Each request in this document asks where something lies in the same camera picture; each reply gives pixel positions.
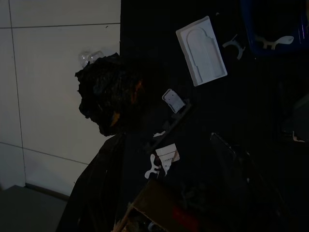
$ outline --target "white plastic piece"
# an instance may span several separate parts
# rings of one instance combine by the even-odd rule
[[[242,48],[242,47],[240,46],[240,44],[235,40],[236,36],[237,36],[237,34],[233,37],[233,39],[231,39],[230,41],[224,43],[224,44],[222,45],[222,47],[226,48],[227,46],[230,46],[230,45],[235,46],[235,47],[238,49],[238,56],[237,56],[237,59],[240,60],[241,57],[242,57],[242,53],[243,53],[243,51],[245,50],[246,47]]]
[[[162,96],[162,99],[169,105],[169,107],[172,109],[172,111],[176,114],[183,106],[185,106],[185,103],[182,101],[182,99],[178,96],[178,94],[172,90],[168,89],[166,93]]]
[[[154,134],[154,138],[155,138],[155,137],[159,137],[159,136],[163,135],[164,133],[165,133],[165,130],[162,131],[161,133],[156,133],[156,134]]]
[[[209,17],[177,30],[194,86],[227,75]]]
[[[160,167],[156,166],[156,165],[154,164],[154,161],[155,161],[155,155],[154,155],[154,154],[151,154],[151,155],[150,155],[151,169],[148,170],[148,171],[145,173],[145,178],[146,178],[146,179],[149,178],[150,173],[159,174],[159,171],[158,171],[158,170],[155,170],[155,169],[160,169]]]
[[[293,36],[283,36],[279,38],[278,40],[276,40],[275,42],[269,42],[264,37],[256,35],[255,41],[262,42],[264,49],[267,49],[268,46],[271,46],[271,50],[275,50],[277,44],[291,44],[294,41],[294,37]]]
[[[175,152],[176,150],[177,150],[176,145],[171,144],[171,145],[165,146],[163,148],[157,149],[155,151],[156,151],[156,154],[160,157],[160,156],[166,155],[168,153]]]

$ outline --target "cardboard box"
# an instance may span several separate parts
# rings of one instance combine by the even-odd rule
[[[122,232],[131,212],[137,210],[168,232],[197,232],[198,222],[177,206],[173,195],[154,180],[150,180],[128,208],[114,232]]]

